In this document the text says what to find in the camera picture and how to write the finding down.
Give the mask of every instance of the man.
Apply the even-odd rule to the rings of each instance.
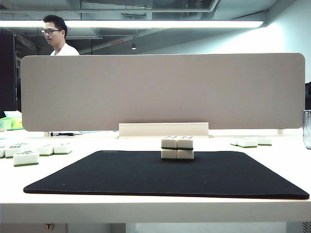
[[[79,55],[74,47],[66,44],[67,26],[61,17],[49,15],[43,21],[45,26],[41,32],[54,48],[51,56]]]

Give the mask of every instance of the ceiling light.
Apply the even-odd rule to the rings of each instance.
[[[257,28],[262,21],[67,20],[70,28]],[[42,20],[0,20],[0,27],[43,27]]]

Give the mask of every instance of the tissue box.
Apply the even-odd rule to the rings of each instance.
[[[4,117],[0,119],[0,128],[7,130],[22,130],[21,117]]]

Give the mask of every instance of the black mouse pad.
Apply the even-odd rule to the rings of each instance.
[[[161,160],[159,151],[97,151],[24,188],[26,193],[308,199],[242,152]]]

